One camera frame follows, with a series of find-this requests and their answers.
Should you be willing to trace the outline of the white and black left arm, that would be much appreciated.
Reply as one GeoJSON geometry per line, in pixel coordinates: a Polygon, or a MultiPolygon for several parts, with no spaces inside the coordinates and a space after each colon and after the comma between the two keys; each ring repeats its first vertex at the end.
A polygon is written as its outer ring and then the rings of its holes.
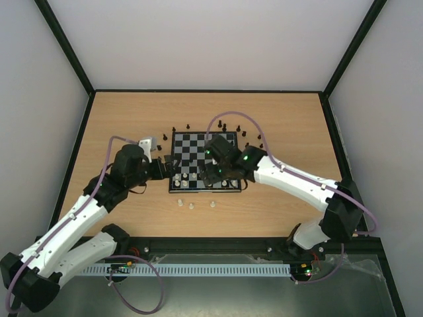
{"type": "Polygon", "coordinates": [[[169,175],[161,160],[151,158],[156,148],[152,138],[124,145],[114,162],[104,165],[44,236],[20,254],[6,254],[1,259],[1,275],[7,295],[18,298],[29,311],[39,312],[86,267],[105,258],[130,260],[130,236],[118,225],[106,225],[85,243],[77,242],[134,188],[169,175]]]}

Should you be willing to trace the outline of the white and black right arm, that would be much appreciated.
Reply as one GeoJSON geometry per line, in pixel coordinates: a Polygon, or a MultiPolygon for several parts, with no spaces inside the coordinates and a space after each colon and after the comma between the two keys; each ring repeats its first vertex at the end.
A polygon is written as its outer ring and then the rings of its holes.
{"type": "Polygon", "coordinates": [[[304,258],[313,247],[328,240],[347,243],[353,238],[363,211],[343,183],[286,165],[258,147],[248,146],[242,151],[230,143],[209,144],[204,151],[212,158],[200,169],[206,186],[228,179],[248,180],[282,190],[321,212],[321,216],[299,223],[290,233],[287,247],[293,257],[304,258]]]}

